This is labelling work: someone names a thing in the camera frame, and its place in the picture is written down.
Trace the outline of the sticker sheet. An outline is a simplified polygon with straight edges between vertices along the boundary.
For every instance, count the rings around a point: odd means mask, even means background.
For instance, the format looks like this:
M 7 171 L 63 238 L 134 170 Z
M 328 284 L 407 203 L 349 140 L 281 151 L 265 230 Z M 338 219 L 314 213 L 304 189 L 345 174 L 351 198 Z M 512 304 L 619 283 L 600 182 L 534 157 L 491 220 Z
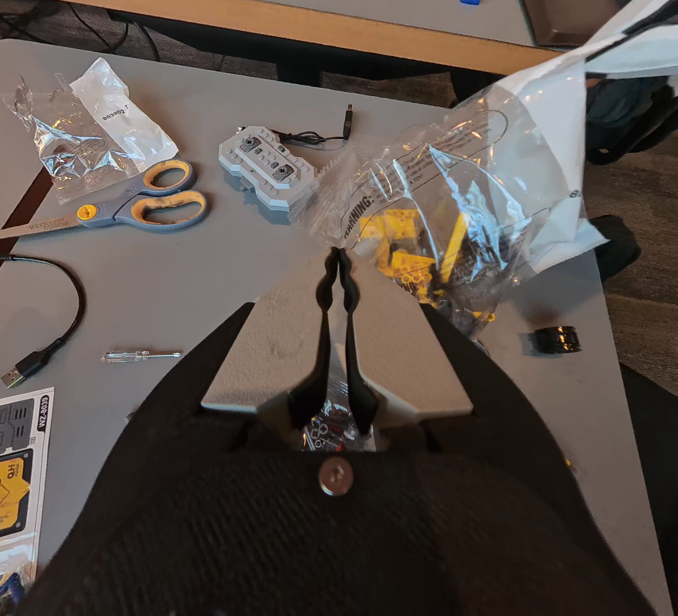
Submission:
M 1 593 L 37 574 L 54 388 L 1 400 Z

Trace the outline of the grey orange scissors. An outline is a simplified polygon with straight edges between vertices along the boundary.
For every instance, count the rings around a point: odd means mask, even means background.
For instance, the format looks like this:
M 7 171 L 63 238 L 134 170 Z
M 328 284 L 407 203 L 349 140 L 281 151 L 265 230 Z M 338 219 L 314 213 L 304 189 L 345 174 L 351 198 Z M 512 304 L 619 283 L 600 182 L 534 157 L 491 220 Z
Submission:
M 157 233 L 181 231 L 200 223 L 209 212 L 206 197 L 193 188 L 196 179 L 189 162 L 162 161 L 133 177 L 117 197 L 80 205 L 67 216 L 3 229 L 1 239 L 121 225 Z

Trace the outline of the small clear handled tool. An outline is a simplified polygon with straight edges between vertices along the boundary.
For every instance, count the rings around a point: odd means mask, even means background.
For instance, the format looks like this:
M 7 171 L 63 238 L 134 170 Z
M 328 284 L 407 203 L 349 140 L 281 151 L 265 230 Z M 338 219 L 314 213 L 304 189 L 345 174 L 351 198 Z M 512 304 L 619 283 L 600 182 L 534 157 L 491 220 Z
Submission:
M 113 349 L 103 354 L 104 364 L 141 363 L 158 359 L 179 359 L 183 355 L 180 350 L 152 351 L 148 349 Z

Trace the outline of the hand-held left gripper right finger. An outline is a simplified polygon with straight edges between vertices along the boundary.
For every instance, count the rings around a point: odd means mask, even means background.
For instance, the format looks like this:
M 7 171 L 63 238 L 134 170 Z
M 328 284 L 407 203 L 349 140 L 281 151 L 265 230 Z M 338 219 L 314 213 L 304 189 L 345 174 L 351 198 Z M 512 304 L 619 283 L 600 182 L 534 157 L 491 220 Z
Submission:
M 342 251 L 349 404 L 362 434 L 469 415 L 472 402 L 419 302 Z

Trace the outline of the grey battery box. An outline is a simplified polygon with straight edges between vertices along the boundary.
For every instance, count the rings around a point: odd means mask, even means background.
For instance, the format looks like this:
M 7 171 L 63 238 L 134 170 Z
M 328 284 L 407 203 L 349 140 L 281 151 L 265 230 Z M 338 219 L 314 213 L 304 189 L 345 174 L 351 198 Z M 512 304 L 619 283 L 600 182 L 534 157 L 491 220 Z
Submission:
M 289 212 L 317 180 L 316 168 L 265 127 L 242 127 L 219 146 L 218 161 L 271 211 Z

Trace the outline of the clear bag of wheel parts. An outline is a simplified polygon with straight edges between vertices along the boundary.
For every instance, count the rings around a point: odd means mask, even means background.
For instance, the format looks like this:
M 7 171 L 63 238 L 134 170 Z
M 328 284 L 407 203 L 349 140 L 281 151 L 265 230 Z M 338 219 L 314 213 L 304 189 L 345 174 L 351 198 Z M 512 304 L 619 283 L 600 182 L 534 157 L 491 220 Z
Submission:
M 583 210 L 585 98 L 579 52 L 519 72 L 390 144 L 348 146 L 291 221 L 476 338 L 510 287 L 607 243 Z

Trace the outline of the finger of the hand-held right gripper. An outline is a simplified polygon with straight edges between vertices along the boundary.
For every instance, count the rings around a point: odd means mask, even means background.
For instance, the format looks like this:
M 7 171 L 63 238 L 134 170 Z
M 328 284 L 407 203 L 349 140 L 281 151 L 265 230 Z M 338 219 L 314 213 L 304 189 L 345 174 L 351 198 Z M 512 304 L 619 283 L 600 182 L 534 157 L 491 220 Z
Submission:
M 589 75 L 603 78 L 677 75 L 677 29 L 649 28 L 589 59 Z
M 677 0 L 631 0 L 583 50 L 587 55 L 676 55 Z

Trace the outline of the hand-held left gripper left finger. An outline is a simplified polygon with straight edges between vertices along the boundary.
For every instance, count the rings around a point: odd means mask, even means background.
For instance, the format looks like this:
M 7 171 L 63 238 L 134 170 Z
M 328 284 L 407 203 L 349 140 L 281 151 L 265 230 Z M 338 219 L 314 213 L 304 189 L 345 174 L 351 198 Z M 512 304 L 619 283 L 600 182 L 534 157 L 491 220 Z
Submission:
M 203 408 L 252 415 L 278 432 L 301 430 L 326 400 L 329 309 L 338 250 L 327 249 L 254 304 Z

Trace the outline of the thin black lead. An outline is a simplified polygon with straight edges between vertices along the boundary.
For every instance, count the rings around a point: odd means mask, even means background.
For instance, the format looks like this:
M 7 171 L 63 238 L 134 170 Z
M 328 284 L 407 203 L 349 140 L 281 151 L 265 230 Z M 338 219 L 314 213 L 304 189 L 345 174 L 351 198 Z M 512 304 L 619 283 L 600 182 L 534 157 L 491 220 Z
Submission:
M 296 144 L 299 146 L 308 146 L 311 148 L 318 148 L 325 146 L 330 142 L 345 143 L 350 140 L 352 134 L 353 109 L 350 103 L 344 114 L 343 131 L 339 136 L 321 136 L 316 131 L 302 131 L 298 133 L 289 133 L 271 129 L 272 133 L 278 138 L 282 144 Z

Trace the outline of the bag of red black parts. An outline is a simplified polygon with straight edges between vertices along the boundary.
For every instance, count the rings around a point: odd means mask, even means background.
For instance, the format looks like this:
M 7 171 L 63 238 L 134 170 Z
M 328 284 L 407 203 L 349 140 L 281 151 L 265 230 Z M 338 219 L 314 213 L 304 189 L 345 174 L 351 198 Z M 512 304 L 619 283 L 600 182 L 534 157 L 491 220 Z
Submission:
M 361 434 L 349 407 L 348 388 L 344 382 L 330 381 L 321 410 L 302 431 L 305 452 L 374 452 L 374 431 Z

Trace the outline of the empty clear plastic bag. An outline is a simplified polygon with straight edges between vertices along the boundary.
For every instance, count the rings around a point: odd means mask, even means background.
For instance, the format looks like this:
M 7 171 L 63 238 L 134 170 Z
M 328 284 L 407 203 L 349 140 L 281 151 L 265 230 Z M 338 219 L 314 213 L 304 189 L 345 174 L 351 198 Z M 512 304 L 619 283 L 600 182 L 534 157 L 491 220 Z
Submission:
M 127 85 L 104 59 L 47 93 L 24 80 L 2 100 L 20 120 L 64 205 L 178 155 L 178 146 L 131 100 Z

